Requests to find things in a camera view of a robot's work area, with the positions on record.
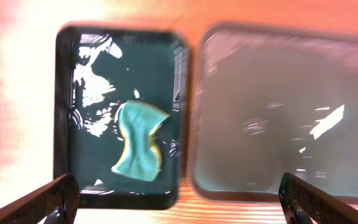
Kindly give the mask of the yellow green sponge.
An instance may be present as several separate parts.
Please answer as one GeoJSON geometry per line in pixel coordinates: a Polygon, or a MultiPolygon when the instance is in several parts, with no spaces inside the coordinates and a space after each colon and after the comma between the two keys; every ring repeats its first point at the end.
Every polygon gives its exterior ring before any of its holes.
{"type": "Polygon", "coordinates": [[[155,133],[168,117],[168,113],[148,103],[125,102],[118,114],[124,149],[111,171],[130,179],[155,180],[162,165],[155,133]]]}

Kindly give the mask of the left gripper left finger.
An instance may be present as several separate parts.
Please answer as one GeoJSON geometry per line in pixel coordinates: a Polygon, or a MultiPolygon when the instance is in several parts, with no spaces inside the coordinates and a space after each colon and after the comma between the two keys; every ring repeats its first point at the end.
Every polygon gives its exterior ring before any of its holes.
{"type": "Polygon", "coordinates": [[[74,223],[80,192],[75,177],[63,174],[0,208],[0,223],[74,223]]]}

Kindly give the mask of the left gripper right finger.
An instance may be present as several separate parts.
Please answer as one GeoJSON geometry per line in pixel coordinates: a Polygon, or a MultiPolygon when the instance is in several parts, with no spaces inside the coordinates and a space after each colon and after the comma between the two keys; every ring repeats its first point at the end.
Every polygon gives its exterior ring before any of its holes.
{"type": "Polygon", "coordinates": [[[283,174],[278,196],[287,224],[358,224],[358,210],[291,173],[283,174]]]}

